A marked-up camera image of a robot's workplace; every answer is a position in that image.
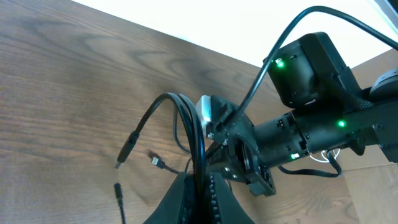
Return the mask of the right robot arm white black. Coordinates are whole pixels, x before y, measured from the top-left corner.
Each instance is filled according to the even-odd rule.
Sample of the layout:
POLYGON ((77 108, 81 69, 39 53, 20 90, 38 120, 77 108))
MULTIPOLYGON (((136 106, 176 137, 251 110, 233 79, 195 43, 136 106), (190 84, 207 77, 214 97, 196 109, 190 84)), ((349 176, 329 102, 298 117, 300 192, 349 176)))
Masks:
POLYGON ((253 195, 276 193, 271 169, 325 151, 334 167, 334 149, 349 148, 363 155, 377 145, 385 157, 397 162, 397 70, 360 88, 329 36, 307 34, 277 51, 269 76, 290 112, 254 125, 246 116, 227 129, 227 116, 237 106, 211 97, 214 142, 208 150, 210 172, 245 183, 253 195))

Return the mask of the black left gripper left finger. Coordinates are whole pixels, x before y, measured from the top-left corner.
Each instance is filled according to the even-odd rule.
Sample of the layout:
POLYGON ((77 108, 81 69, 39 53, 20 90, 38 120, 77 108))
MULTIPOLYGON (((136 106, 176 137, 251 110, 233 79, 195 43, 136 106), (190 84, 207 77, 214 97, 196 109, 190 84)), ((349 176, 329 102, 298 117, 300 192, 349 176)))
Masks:
POLYGON ((192 175, 177 174, 167 193, 144 224, 187 224, 195 209, 195 184, 192 175))

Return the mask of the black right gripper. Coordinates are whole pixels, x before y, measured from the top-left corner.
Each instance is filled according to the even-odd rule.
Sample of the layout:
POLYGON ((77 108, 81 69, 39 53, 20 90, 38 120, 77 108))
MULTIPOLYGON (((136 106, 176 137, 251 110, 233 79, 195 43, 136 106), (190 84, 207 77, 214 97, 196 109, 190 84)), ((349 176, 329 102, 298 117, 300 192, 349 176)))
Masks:
POLYGON ((208 170, 246 184, 254 196, 275 195, 272 174, 262 161, 251 120, 243 114, 232 128, 223 126, 237 108, 238 105, 219 96, 210 97, 211 121, 206 125, 206 137, 213 143, 206 152, 208 170))

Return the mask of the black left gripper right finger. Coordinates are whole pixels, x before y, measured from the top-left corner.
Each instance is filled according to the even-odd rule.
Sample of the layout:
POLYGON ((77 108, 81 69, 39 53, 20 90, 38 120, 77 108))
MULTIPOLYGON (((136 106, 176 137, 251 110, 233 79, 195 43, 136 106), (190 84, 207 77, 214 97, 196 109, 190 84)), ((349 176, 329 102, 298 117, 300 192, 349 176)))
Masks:
POLYGON ((210 223, 254 224, 240 206, 220 173, 210 173, 208 190, 210 223))

